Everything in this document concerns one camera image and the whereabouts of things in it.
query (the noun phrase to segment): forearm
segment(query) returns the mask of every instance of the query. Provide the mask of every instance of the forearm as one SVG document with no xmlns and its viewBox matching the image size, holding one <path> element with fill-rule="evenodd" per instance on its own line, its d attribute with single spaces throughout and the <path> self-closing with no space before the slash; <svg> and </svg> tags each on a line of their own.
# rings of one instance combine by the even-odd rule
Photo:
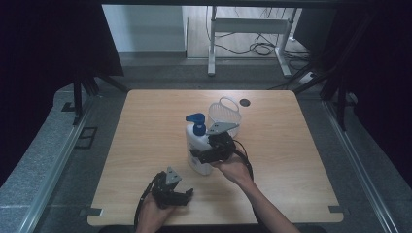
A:
<svg viewBox="0 0 412 233">
<path fill-rule="evenodd" d="M 240 183 L 239 186 L 243 192 L 245 192 L 257 215 L 271 232 L 299 232 L 263 193 L 261 193 L 254 182 Z"/>
</svg>

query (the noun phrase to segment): white plastic bottle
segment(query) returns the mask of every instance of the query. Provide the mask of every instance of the white plastic bottle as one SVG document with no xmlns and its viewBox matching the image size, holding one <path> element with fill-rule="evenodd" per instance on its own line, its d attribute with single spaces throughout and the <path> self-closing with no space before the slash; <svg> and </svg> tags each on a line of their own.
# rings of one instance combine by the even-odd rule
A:
<svg viewBox="0 0 412 233">
<path fill-rule="evenodd" d="M 194 171 L 209 175 L 212 173 L 212 166 L 209 163 L 200 163 L 190 150 L 205 151 L 211 148 L 209 138 L 206 135 L 205 115 L 194 114 L 186 117 L 186 121 L 193 122 L 186 127 L 186 140 L 188 142 L 188 164 Z"/>
</svg>

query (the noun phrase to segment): human arm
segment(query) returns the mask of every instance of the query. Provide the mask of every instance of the human arm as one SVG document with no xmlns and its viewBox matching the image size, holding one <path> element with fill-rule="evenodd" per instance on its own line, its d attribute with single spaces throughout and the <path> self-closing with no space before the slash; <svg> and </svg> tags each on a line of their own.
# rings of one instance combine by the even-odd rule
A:
<svg viewBox="0 0 412 233">
<path fill-rule="evenodd" d="M 149 193 L 143 201 L 136 233 L 155 233 L 175 209 L 175 206 L 159 208 L 154 197 Z"/>
<path fill-rule="evenodd" d="M 212 163 L 212 166 L 221 170 L 225 177 L 242 189 L 261 221 L 271 232 L 299 232 L 258 189 L 250 177 L 248 169 L 238 155 L 233 154 L 227 161 L 215 162 Z"/>
</svg>

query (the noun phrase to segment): small round object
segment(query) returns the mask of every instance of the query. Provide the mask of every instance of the small round object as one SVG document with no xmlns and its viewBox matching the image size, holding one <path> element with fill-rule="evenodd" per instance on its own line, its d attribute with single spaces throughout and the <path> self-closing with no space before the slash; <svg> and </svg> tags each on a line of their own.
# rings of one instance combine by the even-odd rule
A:
<svg viewBox="0 0 412 233">
<path fill-rule="evenodd" d="M 248 99 L 241 99 L 239 101 L 239 104 L 243 107 L 249 107 L 251 105 L 251 101 L 249 101 Z"/>
</svg>

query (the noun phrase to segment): gray floor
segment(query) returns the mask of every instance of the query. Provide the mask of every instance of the gray floor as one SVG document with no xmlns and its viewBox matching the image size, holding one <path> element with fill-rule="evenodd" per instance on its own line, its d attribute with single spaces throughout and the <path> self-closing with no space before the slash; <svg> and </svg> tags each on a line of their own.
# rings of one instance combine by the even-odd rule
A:
<svg viewBox="0 0 412 233">
<path fill-rule="evenodd" d="M 141 57 L 122 54 L 125 77 L 115 77 L 129 88 L 145 89 L 268 89 L 284 83 L 280 67 L 271 59 L 217 60 L 216 76 L 207 76 L 206 59 L 186 59 L 173 55 Z M 85 127 L 96 127 L 96 136 L 88 150 L 73 149 L 58 177 L 56 187 L 43 212 L 37 213 L 39 222 L 35 232 L 97 232 L 86 222 L 84 211 L 91 205 L 126 94 L 97 79 L 100 92 L 90 97 L 92 105 Z M 327 174 L 344 212 L 340 223 L 320 225 L 327 232 L 385 232 L 354 172 L 323 102 L 319 98 L 322 84 L 297 96 L 302 112 L 312 133 Z M 44 186 L 53 163 L 73 131 L 73 113 L 61 112 L 66 102 L 73 102 L 72 87 L 59 90 L 54 97 L 54 107 L 33 141 L 31 147 L 16 167 L 14 173 L 0 189 L 0 232 L 16 232 L 28 210 L 31 210 L 36 193 Z M 398 232 L 412 232 L 412 191 L 404 182 L 388 157 L 374 143 L 353 114 L 346 111 L 346 123 L 356 151 L 367 173 L 382 196 L 395 220 Z M 78 140 L 82 146 L 88 140 Z M 169 232 L 204 232 L 210 228 L 166 229 Z M 214 232 L 256 232 L 254 228 L 214 228 Z"/>
</svg>

